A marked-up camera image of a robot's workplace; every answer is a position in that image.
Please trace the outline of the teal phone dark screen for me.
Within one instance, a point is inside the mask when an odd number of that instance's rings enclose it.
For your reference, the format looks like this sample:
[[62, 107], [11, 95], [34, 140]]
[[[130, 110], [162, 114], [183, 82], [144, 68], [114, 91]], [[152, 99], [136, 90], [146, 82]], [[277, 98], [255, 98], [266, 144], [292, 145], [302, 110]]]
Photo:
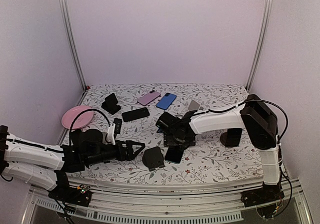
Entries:
[[179, 146], [171, 146], [168, 148], [164, 160], [174, 164], [181, 162], [184, 151]]

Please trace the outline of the dark round base stand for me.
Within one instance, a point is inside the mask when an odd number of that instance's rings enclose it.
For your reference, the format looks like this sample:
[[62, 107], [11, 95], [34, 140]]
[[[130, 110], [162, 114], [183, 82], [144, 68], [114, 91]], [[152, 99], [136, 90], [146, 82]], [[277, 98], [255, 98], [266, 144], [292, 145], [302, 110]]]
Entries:
[[153, 147], [145, 150], [142, 156], [142, 163], [150, 172], [154, 171], [156, 168], [163, 168], [165, 166], [164, 157], [160, 147]]

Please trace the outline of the white silver stand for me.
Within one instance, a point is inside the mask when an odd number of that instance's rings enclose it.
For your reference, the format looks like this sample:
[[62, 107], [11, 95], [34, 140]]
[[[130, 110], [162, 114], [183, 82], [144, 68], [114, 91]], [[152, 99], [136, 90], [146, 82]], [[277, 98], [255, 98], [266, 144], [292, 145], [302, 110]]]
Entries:
[[192, 100], [188, 106], [188, 111], [200, 111], [200, 110], [203, 110], [203, 107], [195, 100]]

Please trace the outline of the black phone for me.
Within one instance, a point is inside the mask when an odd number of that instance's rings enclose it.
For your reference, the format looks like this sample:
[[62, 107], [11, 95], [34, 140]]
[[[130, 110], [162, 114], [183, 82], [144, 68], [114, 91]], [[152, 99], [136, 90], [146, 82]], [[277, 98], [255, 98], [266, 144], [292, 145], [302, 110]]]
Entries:
[[242, 137], [241, 128], [232, 128], [227, 130], [225, 146], [229, 148], [238, 147]]

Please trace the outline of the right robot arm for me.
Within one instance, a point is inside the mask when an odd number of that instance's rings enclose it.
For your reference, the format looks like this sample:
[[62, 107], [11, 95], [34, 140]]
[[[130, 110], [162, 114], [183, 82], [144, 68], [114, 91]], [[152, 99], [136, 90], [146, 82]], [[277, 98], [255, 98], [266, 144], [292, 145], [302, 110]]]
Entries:
[[169, 138], [167, 146], [180, 149], [193, 146], [196, 135], [216, 130], [227, 130], [226, 147], [239, 144], [242, 130], [246, 129], [253, 146], [258, 150], [265, 186], [259, 190], [262, 202], [269, 202], [278, 194], [277, 184], [281, 178], [279, 144], [281, 135], [278, 118], [268, 107], [271, 102], [257, 95], [248, 95], [246, 100], [217, 110], [189, 111], [182, 118], [163, 112], [156, 126]]

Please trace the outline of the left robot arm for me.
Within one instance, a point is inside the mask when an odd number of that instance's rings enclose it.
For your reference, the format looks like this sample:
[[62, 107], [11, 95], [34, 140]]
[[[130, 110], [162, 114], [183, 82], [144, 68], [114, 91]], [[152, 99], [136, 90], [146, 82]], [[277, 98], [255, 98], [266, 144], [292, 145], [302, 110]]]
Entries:
[[54, 190], [63, 201], [70, 201], [75, 194], [65, 183], [67, 173], [82, 172], [111, 160], [131, 161], [145, 148], [144, 143], [117, 140], [115, 127], [111, 125], [107, 132], [78, 129], [70, 133], [70, 144], [52, 146], [19, 138], [2, 125], [0, 174]]

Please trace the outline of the wooden round base stand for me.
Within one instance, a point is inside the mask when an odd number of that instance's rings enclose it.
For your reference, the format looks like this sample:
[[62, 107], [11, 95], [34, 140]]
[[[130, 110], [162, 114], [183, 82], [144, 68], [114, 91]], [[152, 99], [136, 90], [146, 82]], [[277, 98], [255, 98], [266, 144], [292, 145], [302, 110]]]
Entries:
[[221, 142], [224, 146], [227, 144], [227, 137], [228, 137], [227, 132], [222, 133], [221, 136], [220, 136], [220, 142]]

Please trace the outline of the black folding phone stand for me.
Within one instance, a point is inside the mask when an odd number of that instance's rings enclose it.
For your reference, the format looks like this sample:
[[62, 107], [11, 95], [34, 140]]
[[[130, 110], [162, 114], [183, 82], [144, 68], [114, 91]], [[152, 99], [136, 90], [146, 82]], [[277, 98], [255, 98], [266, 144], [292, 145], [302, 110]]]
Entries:
[[104, 102], [101, 104], [101, 107], [103, 110], [105, 110], [111, 115], [114, 115], [121, 109], [121, 106], [118, 105], [118, 100], [114, 93], [110, 94], [104, 99]]

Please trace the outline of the pink phone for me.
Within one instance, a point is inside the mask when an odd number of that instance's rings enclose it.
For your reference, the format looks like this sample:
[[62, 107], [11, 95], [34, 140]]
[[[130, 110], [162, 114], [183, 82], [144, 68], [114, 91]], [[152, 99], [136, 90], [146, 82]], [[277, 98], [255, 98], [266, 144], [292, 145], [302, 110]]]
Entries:
[[137, 99], [138, 104], [142, 105], [142, 106], [147, 106], [149, 103], [151, 103], [152, 101], [154, 101], [155, 99], [157, 99], [158, 97], [160, 97], [161, 94], [157, 91], [150, 91], [147, 94], [145, 94], [144, 96], [140, 97]]

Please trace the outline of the floral table mat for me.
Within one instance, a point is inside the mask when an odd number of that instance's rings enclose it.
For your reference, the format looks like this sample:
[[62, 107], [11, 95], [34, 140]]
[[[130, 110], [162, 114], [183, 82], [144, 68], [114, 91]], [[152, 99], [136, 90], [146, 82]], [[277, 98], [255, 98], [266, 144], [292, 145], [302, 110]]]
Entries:
[[[83, 105], [95, 109], [90, 128], [104, 131], [115, 117], [123, 112], [139, 109], [138, 99], [149, 91], [161, 95], [171, 93], [176, 99], [168, 108], [173, 115], [183, 115], [192, 101], [203, 109], [216, 111], [244, 101], [248, 92], [242, 85], [222, 84], [111, 84], [93, 85], [86, 93]], [[105, 98], [114, 94], [121, 110], [115, 117], [102, 109]], [[195, 138], [195, 145], [187, 148], [179, 164], [165, 162], [164, 167], [150, 171], [142, 162], [142, 155], [132, 161], [113, 160], [107, 164], [91, 165], [83, 171], [70, 173], [78, 180], [104, 181], [146, 185], [195, 185], [261, 179], [273, 184], [281, 172], [274, 151], [259, 152], [243, 131], [239, 145], [227, 148], [220, 142], [222, 130], [205, 132]]]

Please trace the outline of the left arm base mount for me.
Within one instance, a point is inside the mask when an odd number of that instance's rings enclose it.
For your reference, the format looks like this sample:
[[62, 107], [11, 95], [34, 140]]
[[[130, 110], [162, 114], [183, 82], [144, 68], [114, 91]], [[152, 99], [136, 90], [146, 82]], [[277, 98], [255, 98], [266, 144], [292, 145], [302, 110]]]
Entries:
[[71, 187], [68, 177], [65, 172], [54, 171], [57, 180], [56, 187], [48, 192], [48, 196], [56, 201], [61, 201], [64, 204], [74, 204], [82, 207], [88, 207], [92, 192], [88, 186], [80, 185], [78, 187]]

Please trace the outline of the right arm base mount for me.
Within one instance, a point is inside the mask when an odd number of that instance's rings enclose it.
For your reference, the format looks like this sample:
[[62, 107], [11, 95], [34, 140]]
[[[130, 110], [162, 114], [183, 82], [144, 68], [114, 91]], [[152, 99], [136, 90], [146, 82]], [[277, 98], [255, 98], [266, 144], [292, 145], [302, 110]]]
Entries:
[[245, 207], [253, 207], [272, 202], [272, 205], [263, 206], [257, 208], [256, 210], [261, 218], [268, 220], [273, 219], [284, 212], [284, 210], [291, 202], [292, 195], [293, 189], [291, 186], [289, 200], [287, 204], [282, 208], [285, 194], [282, 190], [281, 184], [278, 183], [277, 185], [266, 185], [263, 183], [261, 188], [242, 192], [240, 200]]

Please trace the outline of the right aluminium frame post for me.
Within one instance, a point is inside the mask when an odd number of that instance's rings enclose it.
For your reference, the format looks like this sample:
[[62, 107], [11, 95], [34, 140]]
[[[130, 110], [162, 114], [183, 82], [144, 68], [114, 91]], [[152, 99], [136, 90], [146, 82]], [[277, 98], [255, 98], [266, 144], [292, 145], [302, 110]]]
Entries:
[[268, 23], [269, 23], [271, 11], [272, 11], [272, 5], [273, 5], [273, 0], [265, 0], [258, 41], [257, 41], [256, 49], [254, 52], [248, 79], [245, 85], [246, 86], [245, 88], [248, 92], [250, 92], [252, 89], [254, 79], [258, 70], [260, 57], [263, 50], [264, 40], [265, 40], [266, 32], [268, 29]]

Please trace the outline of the aluminium frame post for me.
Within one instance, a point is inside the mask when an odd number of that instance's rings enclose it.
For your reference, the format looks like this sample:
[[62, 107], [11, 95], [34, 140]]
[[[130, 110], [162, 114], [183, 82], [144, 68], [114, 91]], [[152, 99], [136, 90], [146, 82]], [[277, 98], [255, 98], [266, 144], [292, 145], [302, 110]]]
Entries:
[[266, 32], [268, 29], [268, 23], [269, 23], [271, 11], [272, 11], [272, 5], [273, 5], [273, 0], [265, 0], [258, 41], [257, 41], [256, 49], [254, 52], [248, 79], [245, 85], [246, 86], [245, 88], [248, 92], [250, 92], [252, 89], [254, 79], [258, 70], [260, 57], [263, 50], [264, 40], [265, 40]]
[[79, 83], [80, 83], [82, 90], [86, 91], [87, 84], [85, 81], [85, 76], [82, 71], [80, 59], [79, 59], [78, 52], [76, 49], [76, 42], [75, 42], [73, 31], [72, 31], [71, 19], [70, 19], [70, 15], [69, 15], [67, 0], [59, 0], [59, 4], [60, 4], [62, 19], [64, 22], [64, 27], [65, 27], [65, 31], [66, 31], [67, 40], [68, 40], [68, 45], [70, 47], [71, 57], [72, 57], [74, 67], [76, 70], [76, 75], [77, 75], [77, 78], [79, 80]]

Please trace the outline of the left aluminium frame post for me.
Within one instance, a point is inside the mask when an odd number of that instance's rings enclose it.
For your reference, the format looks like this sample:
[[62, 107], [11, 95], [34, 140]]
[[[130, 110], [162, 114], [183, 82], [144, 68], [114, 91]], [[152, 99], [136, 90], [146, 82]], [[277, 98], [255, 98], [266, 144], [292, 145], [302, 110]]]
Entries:
[[68, 45], [70, 47], [71, 57], [72, 57], [74, 67], [76, 70], [76, 75], [77, 75], [77, 78], [79, 80], [79, 83], [80, 83], [82, 90], [86, 91], [87, 84], [85, 81], [85, 76], [82, 71], [80, 59], [79, 59], [78, 52], [76, 49], [76, 42], [75, 42], [73, 31], [72, 31], [71, 19], [70, 19], [70, 15], [69, 15], [67, 0], [59, 0], [59, 4], [60, 4], [62, 19], [64, 22], [64, 27], [65, 27], [65, 31], [66, 31], [67, 40], [68, 40]]

